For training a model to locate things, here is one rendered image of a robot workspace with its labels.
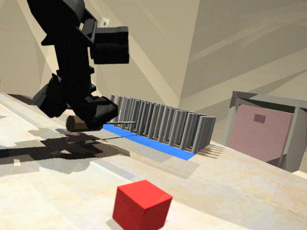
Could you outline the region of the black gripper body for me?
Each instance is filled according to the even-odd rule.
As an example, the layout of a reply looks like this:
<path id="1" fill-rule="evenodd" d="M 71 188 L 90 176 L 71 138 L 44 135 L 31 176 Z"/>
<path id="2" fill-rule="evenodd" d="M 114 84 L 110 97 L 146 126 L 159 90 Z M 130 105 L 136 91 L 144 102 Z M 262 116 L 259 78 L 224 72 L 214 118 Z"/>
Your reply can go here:
<path id="1" fill-rule="evenodd" d="M 116 116 L 118 105 L 104 96 L 92 96 L 96 86 L 91 82 L 94 68 L 89 64 L 78 71 L 56 70 L 58 80 L 64 80 L 74 94 L 76 103 L 83 106 L 81 117 L 91 129 L 98 129 Z M 60 81 L 61 82 L 61 81 Z"/>

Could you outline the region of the blue flat strip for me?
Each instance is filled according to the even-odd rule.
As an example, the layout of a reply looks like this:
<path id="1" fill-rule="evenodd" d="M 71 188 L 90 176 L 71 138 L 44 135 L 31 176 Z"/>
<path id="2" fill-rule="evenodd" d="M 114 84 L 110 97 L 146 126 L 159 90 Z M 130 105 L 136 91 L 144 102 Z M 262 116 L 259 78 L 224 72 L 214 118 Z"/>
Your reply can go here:
<path id="1" fill-rule="evenodd" d="M 178 157 L 180 159 L 189 160 L 191 157 L 193 157 L 195 155 L 193 153 L 171 147 L 167 144 L 159 143 L 157 141 L 136 135 L 134 133 L 131 133 L 131 132 L 128 132 L 126 130 L 117 128 L 117 127 L 112 126 L 112 125 L 105 125 L 104 124 L 102 129 L 105 129 L 109 132 L 115 133 L 119 136 L 128 138 L 132 141 L 138 142 L 138 143 L 143 144 L 145 146 L 148 146 L 150 148 L 153 148 L 153 149 L 159 150 L 161 152 L 173 155 L 173 156 Z"/>

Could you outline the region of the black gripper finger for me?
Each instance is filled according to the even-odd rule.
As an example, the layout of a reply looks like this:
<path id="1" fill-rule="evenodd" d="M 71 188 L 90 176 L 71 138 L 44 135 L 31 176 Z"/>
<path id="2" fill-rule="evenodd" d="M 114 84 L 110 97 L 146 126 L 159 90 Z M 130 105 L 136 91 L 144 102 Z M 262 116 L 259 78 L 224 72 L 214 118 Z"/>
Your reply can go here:
<path id="1" fill-rule="evenodd" d="M 67 104 L 69 104 L 69 103 L 67 102 Z M 69 105 L 70 105 L 70 104 L 69 104 Z M 81 111 L 82 108 L 83 108 L 83 106 L 80 106 L 80 105 L 79 105 L 78 103 L 76 103 L 76 102 L 74 102 L 74 103 L 71 104 L 70 106 L 71 106 L 71 108 L 72 108 L 72 110 L 73 110 L 74 113 L 77 113 L 77 112 Z"/>
<path id="2" fill-rule="evenodd" d="M 77 115 L 81 120 L 83 120 L 82 117 L 81 117 L 81 111 L 77 112 L 76 115 Z M 86 125 L 87 125 L 87 124 L 86 124 Z M 87 125 L 87 127 L 88 127 L 89 130 L 91 130 L 91 128 L 90 128 L 88 125 Z"/>

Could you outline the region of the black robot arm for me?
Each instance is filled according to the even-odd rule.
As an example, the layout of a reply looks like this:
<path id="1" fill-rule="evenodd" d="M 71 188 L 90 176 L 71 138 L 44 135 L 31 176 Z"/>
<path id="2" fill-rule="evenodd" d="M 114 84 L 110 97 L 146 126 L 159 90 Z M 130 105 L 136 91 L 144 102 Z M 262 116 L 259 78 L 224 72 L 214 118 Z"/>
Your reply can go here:
<path id="1" fill-rule="evenodd" d="M 98 27 L 98 20 L 85 8 L 83 0 L 27 0 L 30 11 L 47 34 L 42 46 L 54 45 L 59 69 L 78 71 L 89 64 L 129 64 L 129 32 L 127 26 Z M 82 30 L 79 28 L 83 23 Z M 46 84 L 32 99 L 48 117 L 60 117 L 67 102 L 76 102 L 64 80 L 52 73 Z"/>

